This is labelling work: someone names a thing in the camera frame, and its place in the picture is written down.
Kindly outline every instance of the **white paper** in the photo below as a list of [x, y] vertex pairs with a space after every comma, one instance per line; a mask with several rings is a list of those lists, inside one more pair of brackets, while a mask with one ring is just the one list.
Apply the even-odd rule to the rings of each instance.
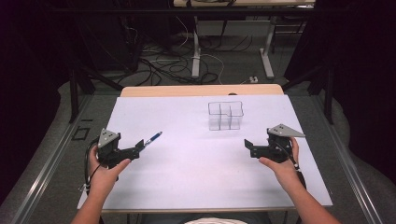
[[[240, 130], [209, 131], [208, 104], [228, 101], [243, 103]], [[163, 134], [123, 171], [104, 210], [291, 208], [274, 173], [244, 146], [245, 138], [267, 146], [266, 129], [280, 123], [304, 132], [286, 95], [120, 97], [106, 127], [121, 134], [119, 149]], [[297, 141], [308, 191], [332, 205], [306, 140]], [[83, 193], [78, 208], [85, 198]]]

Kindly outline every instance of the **person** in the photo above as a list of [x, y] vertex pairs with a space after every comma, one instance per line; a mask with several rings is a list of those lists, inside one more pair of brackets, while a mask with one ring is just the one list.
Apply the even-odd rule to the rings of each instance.
[[[298, 162], [299, 146], [295, 138], [291, 138], [292, 154], [296, 162]], [[97, 146], [93, 147], [90, 153], [91, 174], [99, 167], [99, 161], [96, 159]], [[72, 223], [99, 223], [103, 204], [106, 197], [113, 189], [117, 176], [128, 166], [131, 161], [126, 159], [120, 162], [112, 169], [99, 167], [91, 180], [90, 194], [85, 203], [78, 210]], [[274, 171], [279, 184], [282, 186], [293, 201], [298, 214], [304, 224], [309, 223], [340, 223], [333, 215], [331, 215], [309, 192], [304, 188], [291, 160], [277, 163], [267, 158], [259, 158], [259, 162]], [[206, 220], [215, 223], [214, 219], [202, 219], [178, 222], [178, 223], [200, 223], [204, 224]], [[236, 219], [215, 219], [219, 223], [246, 223]]]

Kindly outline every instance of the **desk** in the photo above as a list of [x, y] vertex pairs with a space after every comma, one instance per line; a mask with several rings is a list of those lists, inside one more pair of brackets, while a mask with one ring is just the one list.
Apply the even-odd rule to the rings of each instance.
[[[187, 0], [174, 0], [175, 7], [186, 7]], [[224, 3], [203, 3], [191, 0], [192, 7], [226, 7]], [[233, 7], [285, 7], [315, 4], [315, 0], [236, 0]], [[201, 49], [199, 48], [200, 35], [221, 35], [222, 21], [198, 21], [195, 17], [196, 33], [194, 32], [194, 57], [192, 63], [192, 77], [199, 76]], [[228, 21], [223, 35], [256, 35], [266, 36], [264, 47], [260, 49], [262, 64], [267, 78], [275, 78], [268, 58], [272, 37], [276, 26], [276, 17], [270, 21]]]
[[[209, 131], [207, 104], [217, 101], [243, 102], [240, 130]], [[266, 128], [279, 123], [302, 131], [289, 97], [277, 85], [126, 88], [107, 125], [110, 131], [121, 133], [120, 149], [159, 131], [163, 135], [122, 172], [103, 211], [291, 209], [294, 205], [273, 172], [250, 158], [244, 147], [244, 138], [267, 145]], [[307, 142], [303, 138], [298, 142], [308, 191], [322, 205], [332, 205]], [[78, 208], [85, 199], [83, 193]]]

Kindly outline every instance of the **pen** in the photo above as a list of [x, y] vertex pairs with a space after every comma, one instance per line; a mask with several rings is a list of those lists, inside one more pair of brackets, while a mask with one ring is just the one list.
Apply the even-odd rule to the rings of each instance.
[[163, 132], [158, 132], [154, 136], [152, 136], [146, 143], [145, 147], [148, 146], [150, 143], [152, 143], [155, 139], [157, 139]]

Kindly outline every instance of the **clear plastic box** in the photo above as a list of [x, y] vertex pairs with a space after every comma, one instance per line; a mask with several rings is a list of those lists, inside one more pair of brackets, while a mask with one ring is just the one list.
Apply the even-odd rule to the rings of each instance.
[[239, 130], [244, 111], [242, 102], [213, 102], [208, 104], [209, 130]]

